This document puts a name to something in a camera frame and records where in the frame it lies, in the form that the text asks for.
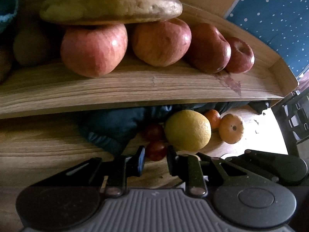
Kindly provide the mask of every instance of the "lemon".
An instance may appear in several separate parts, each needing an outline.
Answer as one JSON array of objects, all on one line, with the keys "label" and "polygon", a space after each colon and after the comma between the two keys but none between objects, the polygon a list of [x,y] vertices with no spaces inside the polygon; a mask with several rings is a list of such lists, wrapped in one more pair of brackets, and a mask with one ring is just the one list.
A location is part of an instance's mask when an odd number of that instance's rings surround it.
[{"label": "lemon", "polygon": [[183,110],[166,121],[164,132],[166,139],[176,150],[196,152],[208,144],[211,125],[204,115]]}]

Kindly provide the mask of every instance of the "cherry tomato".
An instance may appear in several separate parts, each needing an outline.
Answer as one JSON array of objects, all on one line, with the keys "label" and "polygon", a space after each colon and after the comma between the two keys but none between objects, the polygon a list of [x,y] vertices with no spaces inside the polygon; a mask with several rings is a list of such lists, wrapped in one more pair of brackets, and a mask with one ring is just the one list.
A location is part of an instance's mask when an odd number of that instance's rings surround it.
[{"label": "cherry tomato", "polygon": [[152,161],[159,161],[166,156],[167,147],[162,141],[152,141],[145,150],[145,156]]},{"label": "cherry tomato", "polygon": [[144,128],[143,136],[146,141],[163,140],[165,137],[164,129],[160,124],[152,123]]}]

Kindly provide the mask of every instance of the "red stain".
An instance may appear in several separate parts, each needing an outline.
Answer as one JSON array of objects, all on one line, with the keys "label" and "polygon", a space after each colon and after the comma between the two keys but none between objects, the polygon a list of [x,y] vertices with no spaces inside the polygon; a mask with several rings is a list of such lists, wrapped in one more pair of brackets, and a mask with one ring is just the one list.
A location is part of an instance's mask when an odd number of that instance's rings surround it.
[{"label": "red stain", "polygon": [[225,70],[222,70],[218,73],[215,73],[214,77],[217,80],[219,80],[220,84],[222,84],[224,87],[231,88],[241,97],[240,81],[238,82],[234,81],[230,73],[226,72]]}]

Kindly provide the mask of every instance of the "apple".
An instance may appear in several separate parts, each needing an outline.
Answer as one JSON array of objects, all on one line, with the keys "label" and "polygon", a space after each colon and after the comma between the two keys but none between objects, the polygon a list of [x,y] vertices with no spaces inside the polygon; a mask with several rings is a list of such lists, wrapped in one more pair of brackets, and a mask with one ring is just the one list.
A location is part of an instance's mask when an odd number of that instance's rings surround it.
[{"label": "apple", "polygon": [[231,46],[232,54],[225,69],[230,73],[244,73],[254,64],[254,53],[251,47],[237,37],[226,39]]},{"label": "apple", "polygon": [[131,37],[135,55],[152,66],[169,66],[181,59],[191,43],[189,26],[178,18],[139,23]]},{"label": "apple", "polygon": [[191,28],[192,41],[186,59],[195,68],[216,73],[225,68],[231,57],[231,47],[218,29],[208,23]]},{"label": "apple", "polygon": [[104,25],[93,30],[69,27],[63,37],[60,54],[70,70],[86,77],[100,77],[115,69],[127,46],[124,24]]}]

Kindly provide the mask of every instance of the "blue fabric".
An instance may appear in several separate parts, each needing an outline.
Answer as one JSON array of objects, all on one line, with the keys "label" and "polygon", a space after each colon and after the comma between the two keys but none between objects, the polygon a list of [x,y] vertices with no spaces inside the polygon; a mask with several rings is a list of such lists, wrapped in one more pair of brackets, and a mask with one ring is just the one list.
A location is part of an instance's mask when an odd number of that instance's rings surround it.
[{"label": "blue fabric", "polygon": [[103,109],[73,113],[73,117],[80,134],[88,142],[118,156],[145,124],[165,122],[169,116],[181,110],[204,113],[216,109],[221,114],[232,107],[246,104],[247,101]]},{"label": "blue fabric", "polygon": [[17,15],[18,0],[0,0],[0,34]]},{"label": "blue fabric", "polygon": [[240,0],[227,20],[275,50],[296,77],[309,65],[309,0]]}]

